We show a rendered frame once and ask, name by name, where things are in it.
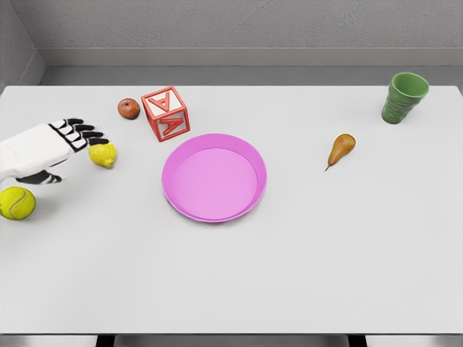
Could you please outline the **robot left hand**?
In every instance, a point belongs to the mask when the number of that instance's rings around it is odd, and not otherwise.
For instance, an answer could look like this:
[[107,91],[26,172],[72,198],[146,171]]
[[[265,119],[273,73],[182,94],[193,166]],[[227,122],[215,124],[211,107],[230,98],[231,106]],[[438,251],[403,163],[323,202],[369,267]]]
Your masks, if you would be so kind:
[[94,145],[106,145],[104,133],[82,119],[62,119],[39,124],[0,142],[0,182],[57,184],[62,177],[48,172],[75,153]]

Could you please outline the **yellow lemon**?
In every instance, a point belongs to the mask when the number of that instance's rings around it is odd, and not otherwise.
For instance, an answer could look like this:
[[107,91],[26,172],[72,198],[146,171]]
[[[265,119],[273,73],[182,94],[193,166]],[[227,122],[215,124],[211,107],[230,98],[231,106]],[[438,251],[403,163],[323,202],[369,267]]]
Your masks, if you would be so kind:
[[117,157],[113,143],[92,145],[88,148],[90,160],[97,166],[111,168]]

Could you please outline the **pink round plate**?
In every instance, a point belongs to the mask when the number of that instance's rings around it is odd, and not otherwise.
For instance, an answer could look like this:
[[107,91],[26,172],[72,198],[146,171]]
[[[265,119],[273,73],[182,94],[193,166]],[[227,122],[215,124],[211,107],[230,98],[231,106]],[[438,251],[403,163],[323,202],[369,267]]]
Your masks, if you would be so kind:
[[266,188],[267,169],[250,143],[228,134],[204,134],[170,154],[161,182],[166,199],[179,213],[221,223],[257,205]]

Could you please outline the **yellow tennis ball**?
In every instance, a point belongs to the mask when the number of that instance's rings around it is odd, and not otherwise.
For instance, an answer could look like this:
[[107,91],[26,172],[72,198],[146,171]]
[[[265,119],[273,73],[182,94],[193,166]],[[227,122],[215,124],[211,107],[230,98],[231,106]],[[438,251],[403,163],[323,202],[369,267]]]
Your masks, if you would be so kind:
[[6,219],[26,219],[35,206],[35,196],[26,188],[8,187],[0,192],[0,215]]

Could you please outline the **red apple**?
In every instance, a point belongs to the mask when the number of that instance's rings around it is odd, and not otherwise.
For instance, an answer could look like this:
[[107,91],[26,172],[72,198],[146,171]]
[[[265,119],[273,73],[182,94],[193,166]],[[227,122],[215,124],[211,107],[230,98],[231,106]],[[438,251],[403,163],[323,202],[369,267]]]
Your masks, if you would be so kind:
[[133,98],[124,98],[118,102],[117,111],[123,118],[134,120],[140,114],[140,105]]

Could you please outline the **red letter block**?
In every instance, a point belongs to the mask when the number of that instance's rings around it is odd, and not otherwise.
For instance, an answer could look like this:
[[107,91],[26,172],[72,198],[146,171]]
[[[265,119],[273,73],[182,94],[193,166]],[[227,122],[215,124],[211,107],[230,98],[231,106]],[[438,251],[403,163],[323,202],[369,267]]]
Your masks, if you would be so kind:
[[141,101],[148,123],[159,142],[190,131],[186,104],[174,86],[143,95]]

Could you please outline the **brown pear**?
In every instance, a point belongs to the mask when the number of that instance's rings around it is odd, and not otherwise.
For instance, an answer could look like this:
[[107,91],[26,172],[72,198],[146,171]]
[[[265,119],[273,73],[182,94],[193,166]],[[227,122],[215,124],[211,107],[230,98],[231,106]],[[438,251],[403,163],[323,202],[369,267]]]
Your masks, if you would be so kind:
[[325,171],[337,164],[345,155],[349,154],[354,149],[356,143],[357,141],[352,135],[340,134],[334,140]]

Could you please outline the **green ribbed cup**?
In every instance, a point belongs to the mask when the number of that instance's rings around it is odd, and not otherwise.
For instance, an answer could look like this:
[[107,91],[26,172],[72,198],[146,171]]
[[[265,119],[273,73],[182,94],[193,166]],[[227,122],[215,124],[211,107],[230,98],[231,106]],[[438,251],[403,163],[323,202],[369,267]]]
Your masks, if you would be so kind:
[[395,74],[388,87],[388,95],[381,113],[388,124],[399,124],[428,94],[428,81],[412,72]]

